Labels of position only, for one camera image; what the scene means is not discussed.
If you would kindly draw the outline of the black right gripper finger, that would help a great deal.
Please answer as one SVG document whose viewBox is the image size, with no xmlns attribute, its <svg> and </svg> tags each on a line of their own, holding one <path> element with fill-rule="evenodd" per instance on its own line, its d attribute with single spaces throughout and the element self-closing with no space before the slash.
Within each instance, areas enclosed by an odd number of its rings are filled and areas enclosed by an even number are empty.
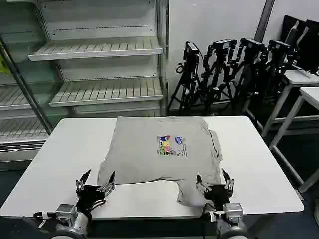
<svg viewBox="0 0 319 239">
<path fill-rule="evenodd" d="M 209 185 L 207 185 L 203 182 L 200 175 L 197 175 L 197 177 L 196 177 L 196 188 L 197 188 L 198 192 L 200 192 L 202 194 L 207 194 L 207 193 L 211 192 L 211 188 L 209 187 Z"/>
<path fill-rule="evenodd" d="M 229 174 L 223 168 L 222 168 L 222 173 L 225 180 L 224 189 L 228 190 L 229 192 L 232 192 L 234 184 L 235 184 L 235 180 L 231 179 Z"/>
</svg>

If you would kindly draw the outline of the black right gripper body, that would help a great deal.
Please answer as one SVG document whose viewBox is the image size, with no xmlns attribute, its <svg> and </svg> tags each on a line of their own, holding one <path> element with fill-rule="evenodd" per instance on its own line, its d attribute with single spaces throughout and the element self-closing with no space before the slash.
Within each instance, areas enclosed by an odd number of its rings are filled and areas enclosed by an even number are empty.
<svg viewBox="0 0 319 239">
<path fill-rule="evenodd" d="M 212 201 L 213 207 L 217 211 L 222 211 L 224 204 L 230 203 L 231 190 L 225 188 L 225 185 L 212 185 L 204 191 L 204 197 Z"/>
</svg>

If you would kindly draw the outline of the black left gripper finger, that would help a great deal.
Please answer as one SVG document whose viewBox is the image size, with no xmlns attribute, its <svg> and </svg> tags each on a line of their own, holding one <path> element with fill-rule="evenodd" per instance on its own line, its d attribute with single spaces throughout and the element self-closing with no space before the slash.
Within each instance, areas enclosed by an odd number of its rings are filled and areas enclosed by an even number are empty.
<svg viewBox="0 0 319 239">
<path fill-rule="evenodd" d="M 79 180 L 76 180 L 76 190 L 83 190 L 84 189 L 84 185 L 89 177 L 91 173 L 91 170 L 89 169 L 86 173 L 84 173 L 81 178 Z"/>
<path fill-rule="evenodd" d="M 108 194 L 108 193 L 111 193 L 115 188 L 115 171 L 111 174 L 110 178 L 109 178 L 109 181 L 98 187 L 97 191 L 98 192 L 102 192 L 104 194 Z"/>
</svg>

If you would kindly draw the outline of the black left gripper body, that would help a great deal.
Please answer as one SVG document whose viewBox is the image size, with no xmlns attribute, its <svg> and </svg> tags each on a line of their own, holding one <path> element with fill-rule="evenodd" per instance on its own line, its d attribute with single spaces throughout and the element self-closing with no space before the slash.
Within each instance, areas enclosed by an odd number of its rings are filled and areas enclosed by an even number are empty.
<svg viewBox="0 0 319 239">
<path fill-rule="evenodd" d="M 93 185 L 78 185 L 76 189 L 78 202 L 76 204 L 77 212 L 89 214 L 98 206 L 106 203 L 105 189 Z"/>
</svg>

